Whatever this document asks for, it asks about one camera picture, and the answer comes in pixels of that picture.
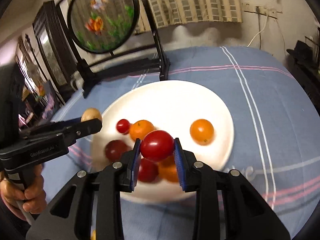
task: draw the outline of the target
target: black bracket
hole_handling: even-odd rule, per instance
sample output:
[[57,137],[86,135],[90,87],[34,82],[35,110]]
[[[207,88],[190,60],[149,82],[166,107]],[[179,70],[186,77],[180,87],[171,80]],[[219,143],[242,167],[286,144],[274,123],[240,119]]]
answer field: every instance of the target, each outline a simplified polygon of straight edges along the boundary
[[[280,219],[238,170],[214,171],[198,162],[192,152],[182,150],[178,138],[175,145],[184,167],[179,176],[182,188],[186,192],[196,191],[192,240],[220,240],[217,190],[222,191],[226,240],[290,240]],[[96,239],[123,240],[120,192],[134,189],[135,178],[131,174],[136,167],[132,161],[139,153],[140,140],[137,140],[134,149],[124,153],[120,162],[100,173],[78,172],[36,219],[26,239],[89,239],[93,194],[97,191]]]

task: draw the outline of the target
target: dark red tomato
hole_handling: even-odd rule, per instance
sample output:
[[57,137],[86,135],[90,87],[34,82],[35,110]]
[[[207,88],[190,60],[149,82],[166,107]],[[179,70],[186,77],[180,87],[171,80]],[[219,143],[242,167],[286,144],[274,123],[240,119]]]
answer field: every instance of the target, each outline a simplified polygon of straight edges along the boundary
[[142,182],[153,182],[158,177],[158,165],[148,161],[147,159],[141,159],[138,180]]
[[162,130],[148,133],[140,146],[142,156],[151,162],[162,161],[172,155],[173,151],[173,138],[169,133]]
[[117,122],[116,129],[119,133],[128,134],[130,129],[130,123],[127,119],[121,119]]
[[124,152],[130,151],[130,147],[121,140],[109,142],[105,147],[106,157],[111,162],[118,162]]

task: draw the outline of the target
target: blue tablecloth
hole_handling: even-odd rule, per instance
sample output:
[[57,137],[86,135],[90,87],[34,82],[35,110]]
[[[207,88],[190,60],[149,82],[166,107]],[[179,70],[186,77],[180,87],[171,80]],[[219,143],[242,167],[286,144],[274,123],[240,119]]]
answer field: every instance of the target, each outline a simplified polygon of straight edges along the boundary
[[[240,170],[295,236],[320,199],[320,118],[308,96],[281,63],[257,49],[192,47],[167,56],[170,80],[198,83],[225,102],[235,127],[225,171]],[[102,82],[87,99],[77,91],[54,120],[79,117],[88,107],[103,112],[126,92],[158,80],[158,73],[145,73]],[[68,155],[47,162],[48,201],[77,171],[90,170],[90,141],[82,138]],[[121,204],[125,239],[191,239],[194,199]]]

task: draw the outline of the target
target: plate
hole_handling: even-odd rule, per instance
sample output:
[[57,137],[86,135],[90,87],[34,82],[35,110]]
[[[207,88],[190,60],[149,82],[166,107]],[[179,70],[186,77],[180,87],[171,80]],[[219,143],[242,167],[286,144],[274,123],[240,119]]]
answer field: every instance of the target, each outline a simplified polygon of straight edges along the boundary
[[[178,137],[184,150],[193,152],[198,161],[214,170],[223,169],[233,146],[234,127],[227,106],[214,92],[191,82],[168,80],[136,88],[113,102],[102,119],[102,129],[93,135],[91,143],[92,167],[96,171],[110,164],[104,155],[109,141],[120,139],[131,147],[134,145],[129,135],[117,132],[120,119],[130,123],[143,119],[152,122],[157,129]],[[207,119],[215,129],[213,142],[207,146],[196,144],[190,136],[190,125],[197,119]],[[121,192],[121,197],[139,203],[175,201],[190,195],[183,192],[178,183],[166,180],[138,181],[134,192]]]

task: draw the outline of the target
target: fish figurine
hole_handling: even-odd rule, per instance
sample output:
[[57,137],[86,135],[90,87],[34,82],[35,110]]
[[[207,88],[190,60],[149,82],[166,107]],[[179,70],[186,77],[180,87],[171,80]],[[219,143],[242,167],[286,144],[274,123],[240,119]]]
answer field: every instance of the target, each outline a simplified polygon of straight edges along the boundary
[[100,16],[97,16],[95,19],[90,18],[84,26],[90,32],[93,32],[96,35],[101,35],[101,31],[103,30],[103,20]]
[[90,5],[94,10],[102,11],[105,10],[106,4],[109,0],[91,0]]

